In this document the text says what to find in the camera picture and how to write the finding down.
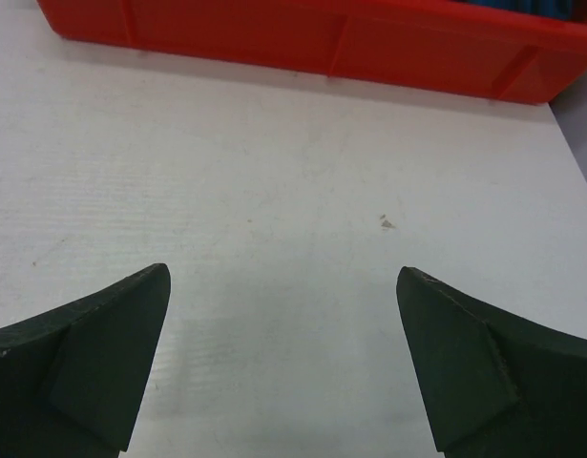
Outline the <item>blue t shirt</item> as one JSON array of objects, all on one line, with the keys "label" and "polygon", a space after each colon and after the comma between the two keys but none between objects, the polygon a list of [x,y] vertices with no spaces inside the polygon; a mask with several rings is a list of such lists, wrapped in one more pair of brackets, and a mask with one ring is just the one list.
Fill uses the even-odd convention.
[{"label": "blue t shirt", "polygon": [[462,0],[462,3],[587,23],[585,0]]}]

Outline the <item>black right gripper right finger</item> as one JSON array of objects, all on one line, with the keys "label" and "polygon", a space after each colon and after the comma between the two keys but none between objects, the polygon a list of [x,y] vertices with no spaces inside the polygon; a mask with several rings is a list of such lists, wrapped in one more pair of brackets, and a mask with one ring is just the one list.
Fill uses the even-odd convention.
[{"label": "black right gripper right finger", "polygon": [[587,457],[587,340],[401,269],[397,302],[436,449]]}]

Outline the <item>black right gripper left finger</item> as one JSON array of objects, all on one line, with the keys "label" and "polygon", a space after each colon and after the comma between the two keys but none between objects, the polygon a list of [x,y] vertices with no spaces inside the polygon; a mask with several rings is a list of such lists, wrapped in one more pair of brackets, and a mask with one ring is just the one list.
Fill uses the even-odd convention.
[{"label": "black right gripper left finger", "polygon": [[0,328],[0,457],[127,451],[167,313],[152,264],[90,296]]}]

